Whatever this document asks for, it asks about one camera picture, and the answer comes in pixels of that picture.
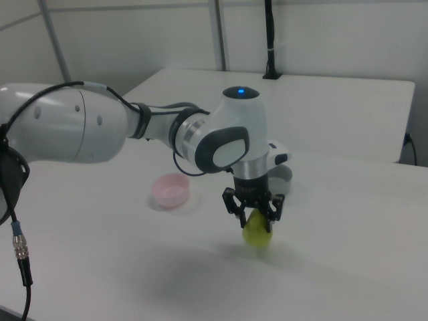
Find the green ball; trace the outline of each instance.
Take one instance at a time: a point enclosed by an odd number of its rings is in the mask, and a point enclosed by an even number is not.
[[[243,239],[252,246],[263,247],[269,244],[273,234],[273,231],[266,231],[266,218],[263,214],[254,209],[242,229]]]

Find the white table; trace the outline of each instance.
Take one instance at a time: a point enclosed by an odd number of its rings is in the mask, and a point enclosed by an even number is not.
[[[139,91],[144,83],[128,98],[186,98]],[[17,206],[34,278],[30,316],[426,320],[428,171],[309,152],[294,152],[289,166],[282,220],[257,250],[221,200],[231,175],[191,178],[178,209],[154,204],[150,184],[176,171],[159,142],[129,140],[99,165],[33,163]],[[8,225],[0,258],[0,304],[21,312]]]

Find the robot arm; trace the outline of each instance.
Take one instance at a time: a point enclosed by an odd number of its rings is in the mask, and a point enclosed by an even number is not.
[[[94,83],[85,85],[106,88]],[[47,87],[1,86],[0,123],[6,123],[20,105]],[[278,143],[268,144],[265,110],[258,96],[251,88],[229,88],[223,92],[218,109],[208,114],[194,105],[164,109],[136,104],[138,109],[129,108],[107,96],[67,87],[30,104],[13,123],[7,138],[9,146],[27,162],[68,163],[108,161],[120,151],[127,137],[161,140],[205,173],[231,171],[235,190],[226,189],[223,194],[228,212],[234,213],[243,227],[243,209],[259,208],[270,231],[270,221],[280,218],[284,198],[282,195],[273,201],[276,211],[270,208],[267,173],[286,161],[289,154]],[[11,196],[14,204],[21,186],[18,184],[17,195]],[[233,197],[239,199],[240,207]],[[0,218],[5,211],[0,193]]]

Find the plastic bowl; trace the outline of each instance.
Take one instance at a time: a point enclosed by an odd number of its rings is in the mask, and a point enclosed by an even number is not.
[[[276,194],[287,194],[293,177],[292,170],[286,165],[278,165],[267,172],[269,177],[269,190],[272,197]]]
[[[176,207],[189,198],[189,179],[180,173],[169,173],[152,184],[152,195],[162,207]]]

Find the metal connector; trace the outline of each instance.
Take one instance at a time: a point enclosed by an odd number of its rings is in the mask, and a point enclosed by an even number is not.
[[[17,259],[26,259],[29,255],[27,240],[24,234],[13,236],[13,247],[15,248],[15,256]]]

